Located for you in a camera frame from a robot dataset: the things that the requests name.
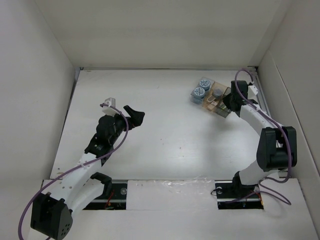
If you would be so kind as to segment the clear tub of paperclips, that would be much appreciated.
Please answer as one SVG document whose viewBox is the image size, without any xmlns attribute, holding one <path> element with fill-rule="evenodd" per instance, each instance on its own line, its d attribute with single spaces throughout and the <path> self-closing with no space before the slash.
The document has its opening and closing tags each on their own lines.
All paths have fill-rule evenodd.
<svg viewBox="0 0 320 240">
<path fill-rule="evenodd" d="M 212 96 L 219 99 L 222 97 L 224 93 L 224 90 L 220 87 L 215 87 L 213 90 L 212 90 Z"/>
</svg>

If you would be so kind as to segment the blue label round tub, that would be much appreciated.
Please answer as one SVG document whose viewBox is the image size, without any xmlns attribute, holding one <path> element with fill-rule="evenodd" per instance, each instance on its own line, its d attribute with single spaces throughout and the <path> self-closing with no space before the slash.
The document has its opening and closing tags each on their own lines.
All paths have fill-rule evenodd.
<svg viewBox="0 0 320 240">
<path fill-rule="evenodd" d="M 211 81 L 207 78 L 202 78 L 198 83 L 198 87 L 208 91 L 211 88 Z"/>
</svg>

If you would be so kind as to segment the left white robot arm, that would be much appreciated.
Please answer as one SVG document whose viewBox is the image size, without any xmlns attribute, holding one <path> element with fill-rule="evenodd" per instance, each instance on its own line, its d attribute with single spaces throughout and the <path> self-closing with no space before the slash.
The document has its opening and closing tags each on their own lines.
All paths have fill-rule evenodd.
<svg viewBox="0 0 320 240">
<path fill-rule="evenodd" d="M 97 197 L 107 198 L 112 179 L 100 173 L 122 133 L 141 126 L 145 113 L 124 106 L 128 116 L 112 105 L 102 103 L 105 112 L 98 120 L 96 132 L 77 165 L 49 182 L 32 200 L 30 227 L 53 240 L 69 233 L 76 214 Z"/>
</svg>

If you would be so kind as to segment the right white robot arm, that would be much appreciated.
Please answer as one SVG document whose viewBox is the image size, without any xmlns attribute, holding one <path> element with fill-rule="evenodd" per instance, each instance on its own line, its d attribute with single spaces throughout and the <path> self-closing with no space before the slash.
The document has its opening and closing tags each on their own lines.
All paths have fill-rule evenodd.
<svg viewBox="0 0 320 240">
<path fill-rule="evenodd" d="M 259 135 L 256 160 L 247 168 L 235 173 L 231 191 L 243 197 L 258 182 L 271 173 L 291 169 L 297 165 L 297 132 L 292 126 L 283 126 L 270 118 L 253 99 L 247 99 L 249 85 L 233 80 L 231 90 L 222 100 L 226 107 L 246 121 Z"/>
</svg>

